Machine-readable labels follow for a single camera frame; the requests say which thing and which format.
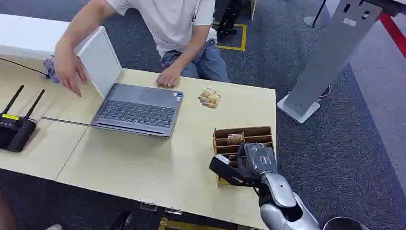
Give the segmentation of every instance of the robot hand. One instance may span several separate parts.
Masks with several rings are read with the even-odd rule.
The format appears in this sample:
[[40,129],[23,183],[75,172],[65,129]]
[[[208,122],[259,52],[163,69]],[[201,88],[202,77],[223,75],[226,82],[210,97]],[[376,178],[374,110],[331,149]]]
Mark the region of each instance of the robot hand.
[[262,220],[271,230],[319,230],[318,222],[294,193],[287,180],[277,174],[272,149],[259,143],[241,144],[238,168],[217,154],[210,169],[231,185],[259,188]]

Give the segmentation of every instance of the small package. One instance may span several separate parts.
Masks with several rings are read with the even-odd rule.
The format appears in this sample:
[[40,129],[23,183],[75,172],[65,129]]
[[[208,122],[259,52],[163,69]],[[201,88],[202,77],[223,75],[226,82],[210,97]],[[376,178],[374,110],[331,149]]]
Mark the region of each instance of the small package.
[[239,145],[244,142],[244,133],[228,134],[227,145]]
[[220,94],[211,88],[206,88],[198,97],[202,105],[215,109],[218,106],[218,101],[220,100]]

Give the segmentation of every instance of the cardboard organizer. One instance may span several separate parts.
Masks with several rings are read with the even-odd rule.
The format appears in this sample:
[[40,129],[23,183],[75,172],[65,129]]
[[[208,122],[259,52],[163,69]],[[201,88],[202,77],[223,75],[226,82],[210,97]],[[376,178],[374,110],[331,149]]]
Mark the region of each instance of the cardboard organizer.
[[[214,153],[221,154],[230,160],[232,167],[237,165],[237,151],[239,144],[228,145],[228,135],[230,134],[243,134],[243,142],[245,143],[262,143],[274,149],[272,142],[272,133],[270,126],[262,127],[247,127],[247,128],[233,128],[233,129],[214,129],[213,133],[213,146]],[[226,180],[219,178],[216,174],[217,184],[229,184]]]

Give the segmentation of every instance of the red stripe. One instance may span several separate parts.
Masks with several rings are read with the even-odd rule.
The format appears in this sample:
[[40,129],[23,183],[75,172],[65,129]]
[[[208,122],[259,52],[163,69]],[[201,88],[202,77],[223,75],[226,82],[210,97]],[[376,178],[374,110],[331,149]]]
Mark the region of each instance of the red stripe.
[[391,16],[386,13],[381,13],[379,20],[381,20],[383,26],[396,43],[400,52],[402,52],[403,56],[406,58],[406,37],[403,35],[402,31],[399,30],[399,27],[397,27]]

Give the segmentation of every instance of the cable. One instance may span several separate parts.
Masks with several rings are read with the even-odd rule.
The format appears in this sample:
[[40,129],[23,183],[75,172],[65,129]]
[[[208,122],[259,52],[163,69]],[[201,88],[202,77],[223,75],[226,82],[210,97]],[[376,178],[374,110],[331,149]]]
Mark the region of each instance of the cable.
[[8,61],[8,62],[10,62],[10,63],[12,63],[12,64],[17,65],[17,66],[21,66],[21,67],[24,67],[24,68],[26,68],[26,69],[30,69],[30,70],[32,70],[32,71],[35,71],[35,72],[38,72],[38,73],[44,74],[44,75],[46,76],[46,78],[50,78],[50,77],[49,77],[49,74],[43,73],[43,72],[38,71],[38,70],[36,70],[36,69],[32,69],[32,68],[30,68],[30,67],[23,66],[23,65],[21,65],[21,64],[19,64],[19,63],[17,63],[17,62],[10,61],[10,60],[3,59],[3,58],[0,58],[0,60],[3,60],[3,61]]

